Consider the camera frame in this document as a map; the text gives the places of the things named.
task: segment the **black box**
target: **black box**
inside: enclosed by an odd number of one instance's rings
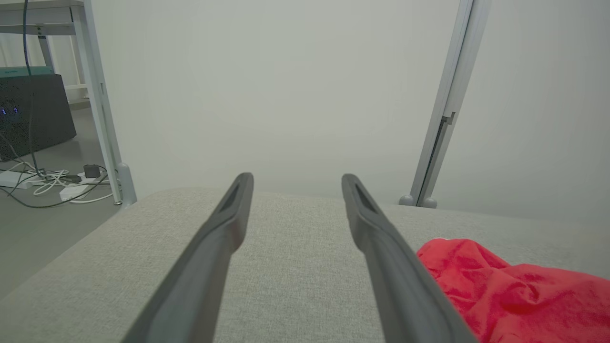
[[[19,156],[30,153],[28,126],[32,117],[32,151],[66,142],[76,136],[61,75],[0,78],[0,133]],[[0,139],[0,161],[16,158]]]

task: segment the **gray cushion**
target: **gray cushion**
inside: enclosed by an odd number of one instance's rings
[[[0,301],[0,342],[120,341],[222,194],[164,191],[111,218]],[[603,228],[382,208],[414,250],[435,237],[471,238],[511,264],[610,276]],[[255,193],[216,341],[383,341],[342,200]]]

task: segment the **white table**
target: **white table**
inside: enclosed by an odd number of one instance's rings
[[[0,32],[23,33],[23,1],[0,4]],[[117,168],[117,162],[120,162],[121,158],[99,57],[91,1],[49,0],[28,3],[26,34],[38,36],[45,63],[50,66],[52,66],[52,59],[46,36],[76,36],[91,102],[91,111],[93,112],[104,163],[106,169],[108,169],[112,195],[115,204],[121,204],[117,175],[114,172]]]

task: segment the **red cloth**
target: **red cloth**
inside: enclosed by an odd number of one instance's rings
[[[510,265],[468,239],[433,239],[417,256],[480,342],[610,342],[608,280]]]

